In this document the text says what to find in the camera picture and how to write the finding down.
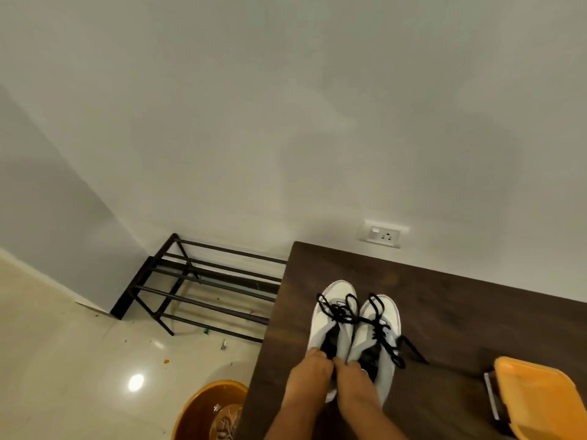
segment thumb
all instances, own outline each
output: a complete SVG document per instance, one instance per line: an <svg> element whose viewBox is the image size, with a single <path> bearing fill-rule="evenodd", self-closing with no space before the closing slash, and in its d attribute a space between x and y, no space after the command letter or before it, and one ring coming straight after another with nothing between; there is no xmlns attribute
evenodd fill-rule
<svg viewBox="0 0 587 440"><path fill-rule="evenodd" d="M336 368L337 372L345 366L345 362L342 361L339 357L334 357L332 362L334 363L334 367Z"/></svg>

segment shoe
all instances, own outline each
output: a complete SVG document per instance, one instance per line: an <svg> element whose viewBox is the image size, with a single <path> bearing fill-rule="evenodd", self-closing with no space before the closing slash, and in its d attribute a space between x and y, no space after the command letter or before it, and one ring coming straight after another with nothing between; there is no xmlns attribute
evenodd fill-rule
<svg viewBox="0 0 587 440"><path fill-rule="evenodd" d="M346 361L353 340L359 302L353 286L347 281L335 281L316 296L308 350L317 347L328 359L339 357ZM336 377L330 382L326 402L336 396Z"/></svg>
<svg viewBox="0 0 587 440"><path fill-rule="evenodd" d="M399 355L402 344L407 344L421 362L428 362L410 340L401 335L400 313L389 296L370 294L361 307L358 319L347 362L359 362L375 384L383 405L391 389L396 366L400 369L406 367Z"/></svg>

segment hand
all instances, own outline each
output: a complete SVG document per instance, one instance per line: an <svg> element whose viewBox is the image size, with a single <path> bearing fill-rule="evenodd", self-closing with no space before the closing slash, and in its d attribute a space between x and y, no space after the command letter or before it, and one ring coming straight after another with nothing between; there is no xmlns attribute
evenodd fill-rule
<svg viewBox="0 0 587 440"><path fill-rule="evenodd" d="M338 408L342 417L348 421L357 407L381 411L375 385L359 363L351 361L345 364L340 358L334 358L333 362L338 385Z"/></svg>
<svg viewBox="0 0 587 440"><path fill-rule="evenodd" d="M300 404L316 416L324 406L333 369L333 363L324 352L311 348L302 362L291 370L281 407Z"/></svg>

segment black metal rack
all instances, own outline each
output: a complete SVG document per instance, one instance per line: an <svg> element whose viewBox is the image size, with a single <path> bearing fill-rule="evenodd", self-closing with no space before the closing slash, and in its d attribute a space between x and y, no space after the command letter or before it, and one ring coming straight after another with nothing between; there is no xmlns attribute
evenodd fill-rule
<svg viewBox="0 0 587 440"><path fill-rule="evenodd" d="M174 253L169 253L170 248L173 244L177 244L181 255L176 255ZM203 284L206 286L212 286L215 288L222 288L224 290L229 290L231 292L240 293L243 295L248 295L253 298L265 300L268 302L275 302L274 296L267 296L261 295L260 293L256 293L255 291L249 290L259 290L262 292L270 293L273 295L277 295L279 290L279 285L281 284L281 279L261 274L255 272L249 272L248 270L238 269L231 266L224 266L213 262L208 262L202 259L193 258L187 255L187 251L183 244L189 244L193 246L198 246L204 249L210 249L213 251L223 251L225 253L231 253L233 255L245 256L247 258L255 258L260 259L268 262L279 263L279 264L286 264L287 261L276 259L276 258L269 258L267 256L261 255L254 255L252 253L246 253L244 251L236 251L231 249L225 249L223 247L217 247L208 244L201 244L199 242L193 242L190 240L182 239L178 236L178 234L173 233L169 239L163 244L163 246L159 249L159 251L155 254L155 256L149 256L147 260L144 262L143 266L140 268L138 273L135 275L133 280L130 282L128 287L125 290L125 295L128 294L132 299L135 299L137 303L139 303L145 311L153 318L155 321L158 322L170 335L174 335L173 331L161 320L161 318L169 318L175 321L181 321L182 323L187 323L189 325L197 325L199 327L207 328L210 330L214 330L221 333L226 333L228 335L233 335L239 338L243 338L246 340L256 341L261 343L263 340L259 338L254 338L245 334L241 334L238 332L233 332L231 330L226 330L220 327L214 327L212 325L200 323L199 321L189 320L187 318L181 318L170 313L166 313L167 307L172 302L172 300L180 301L183 303L194 304L196 306L203 307L205 309L214 310L217 312L225 313L234 317L243 318L245 320L254 321L261 325L268 325L269 319L260 317L253 314L243 313L236 310L226 309L221 306L204 303L192 298L186 298L180 295L177 295L177 292L180 290L181 285L184 281L192 281L198 284ZM177 259L183 262L177 262L174 260L170 260L167 258ZM213 269L217 270L209 270L204 267L212 267ZM180 273L175 273L171 270L165 269L172 269L176 270ZM171 290L169 292L159 290L156 288L151 288L145 286L147 279L151 276L151 273L156 272L160 274L165 274L168 276L172 276L177 278L175 283L173 284ZM231 273L238 273L244 274L246 277L243 276L236 276L233 274L228 274L224 272L231 272ZM144 290L145 292L154 293L155 295L165 296L163 303L159 306L159 308L155 311L151 310L149 306L138 296L138 293Z"/></svg>

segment shoelace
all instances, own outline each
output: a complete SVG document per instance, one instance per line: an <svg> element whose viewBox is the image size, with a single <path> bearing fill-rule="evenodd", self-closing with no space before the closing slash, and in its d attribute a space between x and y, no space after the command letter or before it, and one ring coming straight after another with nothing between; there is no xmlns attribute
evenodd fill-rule
<svg viewBox="0 0 587 440"><path fill-rule="evenodd" d="M418 349L415 348L412 342L408 340L408 338L405 335L400 335L396 338L397 346L395 347L387 342L387 335L385 333L385 329L391 330L392 328L382 318L382 314L385 311L383 301L381 301L381 298L375 295L374 293L369 294L368 300L371 303L371 306L373 306L373 308L375 309L375 319L368 320L367 318L363 317L358 317L357 319L359 321L362 321L363 323L367 323L373 326L373 340L377 340L379 343L381 343L383 348L391 357L393 364L395 364L396 367L398 367L399 369L406 368L406 362L403 360L403 358L399 356L400 348L403 344L407 345L407 347L409 347L411 351L414 352L414 354L420 362L424 364L429 364L428 361L426 361L426 359L424 358L424 356L420 352L418 352ZM377 301L381 305L381 313L379 313L379 308L375 304L375 301Z"/></svg>
<svg viewBox="0 0 587 440"><path fill-rule="evenodd" d="M349 323L349 324L354 325L358 319L357 319L357 316L355 315L355 313L353 312L353 309L350 306L350 299L351 298L353 299L353 301L355 301L356 309L358 309L359 302L357 301L356 296L352 295L350 293L345 297L344 304L343 303L329 303L323 294L318 293L316 295L316 301L318 301L320 308L327 316L332 318L337 323L341 323L341 324Z"/></svg>

